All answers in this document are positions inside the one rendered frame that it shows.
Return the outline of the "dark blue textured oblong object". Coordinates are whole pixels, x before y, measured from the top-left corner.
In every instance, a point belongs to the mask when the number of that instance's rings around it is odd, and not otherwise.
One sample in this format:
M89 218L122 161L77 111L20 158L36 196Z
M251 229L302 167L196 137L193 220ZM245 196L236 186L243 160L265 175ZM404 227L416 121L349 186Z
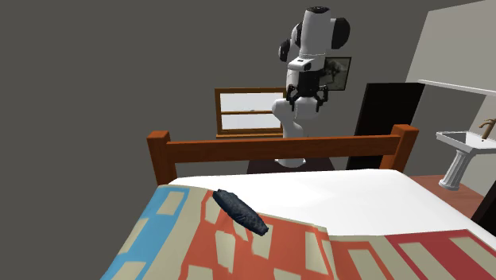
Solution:
M217 205L237 224L260 236L269 231L263 219L234 193L218 189L212 193L212 197Z

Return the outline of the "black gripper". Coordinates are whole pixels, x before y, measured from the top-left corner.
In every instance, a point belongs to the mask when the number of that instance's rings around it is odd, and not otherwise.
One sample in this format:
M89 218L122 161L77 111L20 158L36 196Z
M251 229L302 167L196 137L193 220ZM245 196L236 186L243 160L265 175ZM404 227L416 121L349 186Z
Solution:
M299 72L297 86L289 85L286 90L286 100L291 107L300 97L313 97L316 100L316 112L328 101L329 89L320 85L320 78L324 75L322 69L318 71Z

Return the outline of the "wooden bed with white mattress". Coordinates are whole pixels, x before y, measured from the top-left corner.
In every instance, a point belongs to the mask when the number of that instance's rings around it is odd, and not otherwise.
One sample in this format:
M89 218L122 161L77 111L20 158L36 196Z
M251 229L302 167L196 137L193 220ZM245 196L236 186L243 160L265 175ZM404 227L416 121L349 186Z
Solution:
M404 174L417 134L416 128L397 124L388 135L174 142L168 131L160 130L151 133L147 142L157 187L181 185L212 193L226 190L263 221L265 216L276 216L323 227L335 236L468 230L496 250L495 235ZM176 175L176 165L184 162L320 155L382 155L382 162L377 169Z

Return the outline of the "red blue beige patterned quilt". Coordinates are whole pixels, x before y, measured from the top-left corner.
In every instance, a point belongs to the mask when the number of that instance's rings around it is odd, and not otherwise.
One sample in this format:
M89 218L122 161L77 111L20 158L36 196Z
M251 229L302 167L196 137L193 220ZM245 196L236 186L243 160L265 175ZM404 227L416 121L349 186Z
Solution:
M468 230L335 236L264 221L257 235L210 189L162 185L101 280L496 280L496 250Z

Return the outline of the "black door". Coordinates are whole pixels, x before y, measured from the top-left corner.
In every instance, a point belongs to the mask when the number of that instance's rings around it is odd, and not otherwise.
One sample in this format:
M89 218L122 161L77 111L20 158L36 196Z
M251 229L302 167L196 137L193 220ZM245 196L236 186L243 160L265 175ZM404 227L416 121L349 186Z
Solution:
M412 123L424 84L368 83L355 136L390 134L395 124Z

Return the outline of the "wooden framed window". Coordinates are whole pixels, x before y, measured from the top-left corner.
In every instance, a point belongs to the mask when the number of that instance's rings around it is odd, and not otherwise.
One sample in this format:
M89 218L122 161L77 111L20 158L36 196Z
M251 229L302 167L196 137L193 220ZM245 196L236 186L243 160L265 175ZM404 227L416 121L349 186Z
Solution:
M217 139L281 137L272 106L285 95L284 87L216 87Z

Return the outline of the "white pedestal sink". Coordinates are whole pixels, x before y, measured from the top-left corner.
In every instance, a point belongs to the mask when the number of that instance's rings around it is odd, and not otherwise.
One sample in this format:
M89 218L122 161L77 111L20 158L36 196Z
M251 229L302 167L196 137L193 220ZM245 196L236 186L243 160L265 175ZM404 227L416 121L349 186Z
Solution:
M461 179L471 162L479 154L496 154L496 140L489 138L490 132L496 125L496 119L486 119L479 127L485 127L483 135L470 131L440 131L436 139L455 148L455 157L439 181L439 186L451 191L457 191Z

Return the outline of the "dark framed wall picture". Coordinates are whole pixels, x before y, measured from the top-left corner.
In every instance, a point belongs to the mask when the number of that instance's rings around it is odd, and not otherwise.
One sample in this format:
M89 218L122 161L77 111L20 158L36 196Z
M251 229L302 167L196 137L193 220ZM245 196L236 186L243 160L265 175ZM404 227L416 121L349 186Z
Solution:
M324 64L324 75L320 78L320 84L326 85L330 91L344 91L350 66L350 57L327 57Z

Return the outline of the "dark robot stand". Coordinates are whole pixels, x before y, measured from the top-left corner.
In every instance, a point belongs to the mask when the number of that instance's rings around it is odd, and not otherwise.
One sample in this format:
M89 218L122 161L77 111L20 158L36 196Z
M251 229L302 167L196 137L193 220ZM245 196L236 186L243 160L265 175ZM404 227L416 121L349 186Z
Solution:
M249 161L247 174L257 173L287 173L287 172L311 172L311 171L332 171L334 166L329 157L307 158L306 162L296 168L288 168L280 165L274 160L253 160Z

